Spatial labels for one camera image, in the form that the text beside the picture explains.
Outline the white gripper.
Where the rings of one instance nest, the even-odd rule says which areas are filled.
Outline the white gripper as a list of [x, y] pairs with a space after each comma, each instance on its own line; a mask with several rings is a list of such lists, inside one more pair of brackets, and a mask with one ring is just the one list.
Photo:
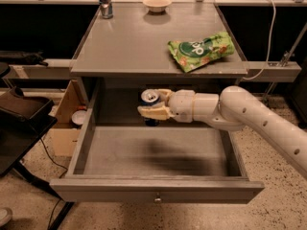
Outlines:
[[165, 121], [173, 118], [180, 123], [193, 121], [193, 90], [155, 89], [157, 104], [138, 106], [137, 110], [142, 117]]

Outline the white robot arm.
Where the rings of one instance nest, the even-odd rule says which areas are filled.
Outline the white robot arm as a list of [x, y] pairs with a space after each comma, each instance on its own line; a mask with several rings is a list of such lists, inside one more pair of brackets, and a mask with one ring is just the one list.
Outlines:
[[137, 110], [148, 119], [202, 122], [226, 131], [248, 126], [307, 178], [307, 132], [268, 109], [242, 87], [228, 86], [220, 94], [147, 89], [141, 100]]

